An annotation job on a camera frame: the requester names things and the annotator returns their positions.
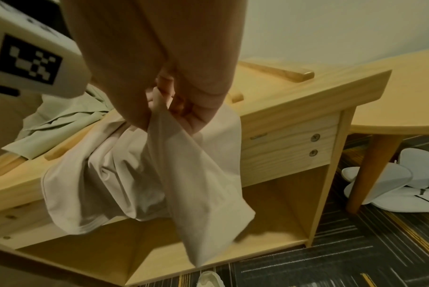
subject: striped carpet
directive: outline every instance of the striped carpet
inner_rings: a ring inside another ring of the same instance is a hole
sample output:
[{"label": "striped carpet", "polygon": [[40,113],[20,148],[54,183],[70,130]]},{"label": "striped carpet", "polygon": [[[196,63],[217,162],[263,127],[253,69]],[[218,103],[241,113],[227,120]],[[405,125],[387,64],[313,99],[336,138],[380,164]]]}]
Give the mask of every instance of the striped carpet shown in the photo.
[{"label": "striped carpet", "polygon": [[[349,141],[338,172],[359,166],[367,137]],[[402,148],[429,151],[429,136],[406,139]],[[226,287],[429,287],[429,214],[399,214],[371,205],[357,216],[344,211],[347,185],[333,182],[314,246],[211,268]],[[193,272],[144,287],[195,287]]]}]

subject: wooden leg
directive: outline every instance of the wooden leg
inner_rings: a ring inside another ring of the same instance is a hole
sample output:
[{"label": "wooden leg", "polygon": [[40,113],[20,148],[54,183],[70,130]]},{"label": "wooden leg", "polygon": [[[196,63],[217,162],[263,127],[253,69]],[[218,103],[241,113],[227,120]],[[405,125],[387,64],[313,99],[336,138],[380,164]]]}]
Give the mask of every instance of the wooden leg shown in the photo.
[{"label": "wooden leg", "polygon": [[347,212],[355,214],[374,186],[405,136],[373,135],[347,202]]}]

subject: hand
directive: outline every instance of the hand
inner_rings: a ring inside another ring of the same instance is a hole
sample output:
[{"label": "hand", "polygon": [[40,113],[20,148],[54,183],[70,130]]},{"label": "hand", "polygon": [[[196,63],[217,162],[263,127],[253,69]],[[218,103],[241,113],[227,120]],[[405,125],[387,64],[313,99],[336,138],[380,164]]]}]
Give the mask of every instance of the hand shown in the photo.
[{"label": "hand", "polygon": [[232,84],[246,0],[62,0],[96,84],[131,124],[147,130],[145,91],[157,85],[189,133],[216,114]]}]

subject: wooden furniture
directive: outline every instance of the wooden furniture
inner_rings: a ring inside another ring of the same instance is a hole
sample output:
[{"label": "wooden furniture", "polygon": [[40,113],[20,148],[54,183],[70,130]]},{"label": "wooden furniture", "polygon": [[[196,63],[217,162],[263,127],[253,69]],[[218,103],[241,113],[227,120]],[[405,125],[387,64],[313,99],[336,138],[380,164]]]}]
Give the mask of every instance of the wooden furniture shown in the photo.
[{"label": "wooden furniture", "polygon": [[[204,268],[311,246],[355,108],[379,99],[390,73],[259,60],[240,63],[226,101],[241,116],[243,194],[257,214]],[[52,223],[40,176],[90,128],[34,160],[15,161],[3,169],[0,249],[122,286],[194,271],[170,219],[115,218],[78,236],[65,235]],[[0,167],[11,161],[6,157]]]},{"label": "wooden furniture", "polygon": [[392,69],[378,101],[357,108],[350,131],[372,134],[347,211],[356,213],[406,135],[429,135],[429,50],[379,60],[368,69]]}]

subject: qr code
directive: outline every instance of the qr code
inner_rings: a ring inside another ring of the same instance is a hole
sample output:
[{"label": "qr code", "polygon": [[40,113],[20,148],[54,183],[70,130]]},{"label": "qr code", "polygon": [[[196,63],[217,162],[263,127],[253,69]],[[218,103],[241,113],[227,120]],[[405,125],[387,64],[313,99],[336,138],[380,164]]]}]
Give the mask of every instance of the qr code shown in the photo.
[{"label": "qr code", "polygon": [[10,35],[0,49],[0,71],[52,85],[62,57]]}]

